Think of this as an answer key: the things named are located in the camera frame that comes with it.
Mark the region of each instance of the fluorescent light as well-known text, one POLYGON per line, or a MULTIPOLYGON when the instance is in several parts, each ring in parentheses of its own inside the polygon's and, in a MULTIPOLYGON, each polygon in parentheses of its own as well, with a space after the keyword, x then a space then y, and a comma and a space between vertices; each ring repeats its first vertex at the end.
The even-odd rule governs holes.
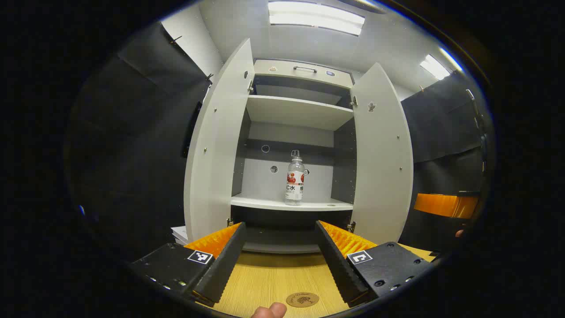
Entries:
POLYGON ((460 71, 460 72, 463 71, 463 69, 461 69, 461 66, 459 65, 459 63, 457 63, 457 62, 451 57, 451 55, 450 55, 448 52, 446 52, 446 50, 440 48, 440 52, 441 52, 441 54, 444 55, 444 57, 445 57, 451 64, 453 64, 453 66, 455 66, 455 68, 456 68, 458 71, 460 71))
POLYGON ((309 25, 328 28, 352 35, 361 34, 365 18, 330 6, 311 2, 273 1, 269 2, 271 24, 309 25))
POLYGON ((420 63, 420 66, 425 68, 426 71, 430 72, 438 80, 442 80, 449 75, 449 72, 429 54, 425 57, 425 60, 420 63))

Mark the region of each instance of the ceiling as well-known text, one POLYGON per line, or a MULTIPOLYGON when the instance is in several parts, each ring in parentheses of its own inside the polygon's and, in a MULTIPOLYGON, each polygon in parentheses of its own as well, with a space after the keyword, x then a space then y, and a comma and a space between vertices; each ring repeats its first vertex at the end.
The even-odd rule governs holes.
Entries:
POLYGON ((313 27, 270 25, 268 0, 204 0, 200 11, 223 61, 249 37, 254 58, 295 59, 361 74, 379 62, 394 84, 413 92, 420 85, 427 87, 437 81, 419 66, 427 54, 451 66, 434 37, 384 6, 387 14, 383 15, 338 0, 312 1, 365 16, 360 36, 313 27))

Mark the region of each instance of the finger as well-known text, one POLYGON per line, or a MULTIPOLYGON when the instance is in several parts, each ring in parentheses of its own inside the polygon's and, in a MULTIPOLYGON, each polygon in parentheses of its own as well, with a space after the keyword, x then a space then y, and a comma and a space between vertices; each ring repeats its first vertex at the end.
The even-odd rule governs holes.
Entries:
POLYGON ((269 308, 258 307, 251 318, 275 318, 275 315, 269 308))
POLYGON ((286 306, 281 303, 273 303, 269 309, 273 312, 275 318, 283 318, 286 313, 286 306))

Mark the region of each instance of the open cabinet door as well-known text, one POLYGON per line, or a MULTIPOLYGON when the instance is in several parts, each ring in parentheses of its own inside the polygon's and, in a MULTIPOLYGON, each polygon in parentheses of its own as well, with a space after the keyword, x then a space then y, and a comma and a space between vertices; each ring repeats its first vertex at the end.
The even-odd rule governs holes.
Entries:
POLYGON ((400 100, 375 63, 351 88, 357 135, 357 182, 351 221, 377 244, 398 241, 410 207, 413 160, 400 100))
POLYGON ((237 140, 254 75, 250 40, 245 39, 212 78, 217 83, 202 105, 186 161, 184 219, 189 241, 226 227, 237 140))

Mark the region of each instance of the bottle label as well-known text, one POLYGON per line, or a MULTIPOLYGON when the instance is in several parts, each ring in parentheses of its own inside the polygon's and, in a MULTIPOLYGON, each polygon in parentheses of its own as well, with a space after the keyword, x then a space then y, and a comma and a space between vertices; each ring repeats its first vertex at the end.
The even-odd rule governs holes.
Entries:
POLYGON ((289 171, 286 173, 285 198, 290 200, 302 200, 304 190, 304 172, 289 171))

